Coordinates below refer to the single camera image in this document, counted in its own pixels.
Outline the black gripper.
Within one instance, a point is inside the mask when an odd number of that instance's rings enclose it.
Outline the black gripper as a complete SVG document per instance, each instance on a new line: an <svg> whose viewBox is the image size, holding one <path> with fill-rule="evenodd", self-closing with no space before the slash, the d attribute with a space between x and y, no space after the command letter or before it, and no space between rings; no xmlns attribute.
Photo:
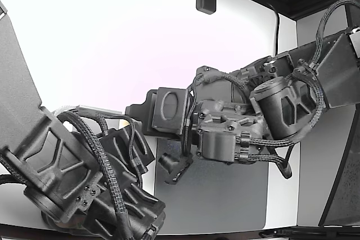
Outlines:
<svg viewBox="0 0 360 240"><path fill-rule="evenodd" d="M180 140L186 150L196 145L203 159L253 164L262 148L249 141L263 138L265 121L241 99L233 102L223 88L219 91L199 87L191 97L185 89L152 89L142 104L127 106L125 115L142 122L143 135ZM151 128L144 124L150 120Z"/></svg>
<svg viewBox="0 0 360 240"><path fill-rule="evenodd" d="M143 190L139 181L154 156L139 127L111 128L97 137L116 174L128 217L117 220L106 180L87 210L84 228L99 237L155 237L165 220L165 203Z"/></svg>

